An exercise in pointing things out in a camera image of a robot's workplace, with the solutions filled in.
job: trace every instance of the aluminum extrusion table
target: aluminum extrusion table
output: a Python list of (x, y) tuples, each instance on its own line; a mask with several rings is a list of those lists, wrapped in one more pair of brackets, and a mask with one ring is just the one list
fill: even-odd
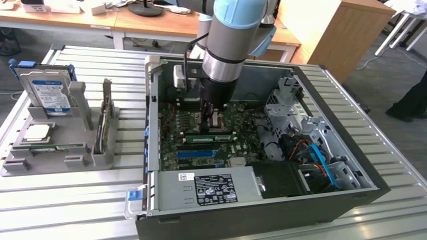
[[(123, 213), (126, 191), (143, 182), (147, 54), (159, 53), (78, 46), (49, 51), (45, 64), (75, 65), (78, 80), (87, 85), (86, 97), (91, 107), (102, 104), (105, 78), (113, 80), (113, 98), (121, 107), (115, 164), (111, 170), (105, 171), (0, 177), (0, 239), (139, 238), (135, 221), (126, 220)], [(427, 239), (426, 180), (329, 71), (315, 65), (301, 65), (301, 68), (382, 174), (392, 192), (331, 223), (237, 239)], [(309, 98), (306, 103), (317, 114)], [(29, 104), (25, 93), (0, 128), (0, 164), (29, 116)]]

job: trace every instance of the blue cable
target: blue cable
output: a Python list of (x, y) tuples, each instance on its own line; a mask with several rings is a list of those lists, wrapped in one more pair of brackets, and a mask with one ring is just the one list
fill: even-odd
[(339, 183), (335, 181), (334, 175), (333, 175), (331, 172), (330, 172), (326, 159), (323, 158), (323, 155), (322, 155), (322, 153), (321, 153), (321, 150), (319, 150), (318, 146), (317, 146), (315, 144), (310, 144), (310, 147), (314, 149), (314, 152), (315, 152), (315, 154), (317, 154), (318, 157), (319, 157), (319, 160), (321, 160), (321, 162), (322, 162), (322, 165), (323, 165), (326, 174), (327, 174), (327, 176), (329, 176), (329, 179), (331, 180), (333, 185), (341, 190), (341, 189), (342, 189), (342, 186), (341, 186)]

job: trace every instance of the motherboard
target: motherboard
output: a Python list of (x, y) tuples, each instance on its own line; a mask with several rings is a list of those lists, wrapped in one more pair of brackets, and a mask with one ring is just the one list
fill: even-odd
[(254, 117), (263, 107), (231, 102), (215, 110), (201, 134), (199, 102), (165, 102), (159, 109), (163, 171), (243, 167), (266, 159)]

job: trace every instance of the power supply label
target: power supply label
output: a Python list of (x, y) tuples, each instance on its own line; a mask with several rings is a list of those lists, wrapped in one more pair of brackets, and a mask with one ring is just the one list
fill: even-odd
[(201, 206), (238, 202), (238, 193), (231, 174), (194, 177), (197, 201)]
[(39, 96), (43, 107), (53, 112), (67, 112), (71, 109), (67, 95), (62, 92), (62, 81), (34, 80), (35, 94)]

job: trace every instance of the robotic arm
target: robotic arm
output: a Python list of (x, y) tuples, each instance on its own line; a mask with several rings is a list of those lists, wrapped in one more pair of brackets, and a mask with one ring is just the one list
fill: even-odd
[(201, 73), (191, 76), (194, 71), (185, 69), (189, 77), (201, 80), (201, 133), (206, 133), (214, 109), (222, 109), (233, 98), (249, 54), (262, 56), (271, 43), (278, 0), (167, 1), (213, 16)]

